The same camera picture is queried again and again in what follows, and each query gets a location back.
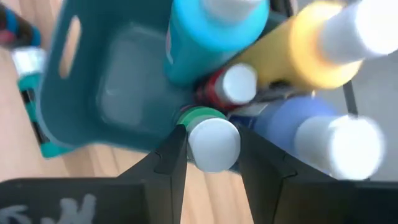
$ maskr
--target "bottle label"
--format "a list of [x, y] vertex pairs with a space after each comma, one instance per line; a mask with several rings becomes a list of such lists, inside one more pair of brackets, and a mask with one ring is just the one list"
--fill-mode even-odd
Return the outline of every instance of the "bottle label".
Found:
[[166, 57], [169, 63], [172, 65], [174, 61], [172, 57], [172, 37], [170, 33], [170, 25], [169, 28], [167, 28], [167, 35], [166, 35]]
[[15, 35], [8, 30], [0, 30], [0, 44], [7, 45], [15, 41]]

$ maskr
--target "gray surface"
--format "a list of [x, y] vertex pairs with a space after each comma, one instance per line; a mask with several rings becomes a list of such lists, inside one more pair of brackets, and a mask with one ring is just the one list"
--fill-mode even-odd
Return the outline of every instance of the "gray surface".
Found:
[[[303, 8], [311, 0], [298, 0]], [[369, 60], [353, 78], [353, 86], [362, 115], [375, 119], [386, 136], [387, 155], [379, 171], [372, 180], [398, 181], [398, 52], [387, 57]], [[343, 89], [321, 91], [319, 95], [331, 102], [338, 111], [347, 112]]]

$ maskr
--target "wooden table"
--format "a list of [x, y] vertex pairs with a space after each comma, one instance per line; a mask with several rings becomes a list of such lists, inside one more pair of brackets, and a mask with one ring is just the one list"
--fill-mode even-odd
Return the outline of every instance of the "wooden table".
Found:
[[[2, 2], [40, 29], [43, 48], [47, 50], [61, 1]], [[71, 54], [73, 48], [67, 46], [66, 53]], [[63, 157], [43, 159], [17, 89], [17, 73], [5, 50], [0, 50], [0, 68], [0, 181], [18, 177], [116, 177], [145, 156], [95, 145]], [[252, 222], [239, 175], [204, 174], [194, 165], [188, 165], [182, 223]]]

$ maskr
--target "bottle cap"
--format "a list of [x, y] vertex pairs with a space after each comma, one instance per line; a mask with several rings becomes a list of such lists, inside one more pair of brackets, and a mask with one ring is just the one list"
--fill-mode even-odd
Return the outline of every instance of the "bottle cap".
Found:
[[396, 0], [362, 0], [342, 9], [320, 32], [323, 56], [345, 64], [397, 50], [397, 8]]
[[223, 22], [241, 22], [263, 0], [203, 0], [207, 12]]
[[297, 156], [336, 179], [364, 180], [384, 159], [384, 136], [366, 117], [316, 116], [300, 125], [295, 137]]
[[234, 105], [249, 103], [257, 92], [257, 72], [250, 65], [233, 65], [216, 81], [218, 97]]
[[210, 118], [196, 125], [188, 143], [195, 165], [203, 172], [228, 170], [238, 160], [241, 137], [229, 121]]
[[21, 47], [11, 53], [19, 78], [42, 73], [46, 58], [45, 51], [38, 47]]

